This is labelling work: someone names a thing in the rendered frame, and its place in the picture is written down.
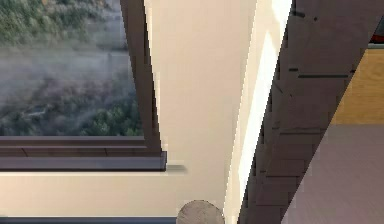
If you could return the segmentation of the dark brown framed window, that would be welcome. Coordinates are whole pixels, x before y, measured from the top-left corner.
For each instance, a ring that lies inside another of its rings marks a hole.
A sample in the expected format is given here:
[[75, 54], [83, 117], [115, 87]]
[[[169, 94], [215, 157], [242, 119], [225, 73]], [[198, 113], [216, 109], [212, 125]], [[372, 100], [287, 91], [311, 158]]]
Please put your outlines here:
[[144, 0], [0, 0], [0, 171], [163, 171]]

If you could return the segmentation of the red and black object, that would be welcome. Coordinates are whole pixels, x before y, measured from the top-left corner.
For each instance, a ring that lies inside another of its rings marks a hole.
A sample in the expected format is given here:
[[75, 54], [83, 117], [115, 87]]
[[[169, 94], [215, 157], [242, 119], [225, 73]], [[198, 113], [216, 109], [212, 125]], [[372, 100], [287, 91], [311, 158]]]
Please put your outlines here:
[[376, 27], [370, 42], [373, 44], [383, 44], [384, 43], [384, 16], [381, 17], [381, 20]]

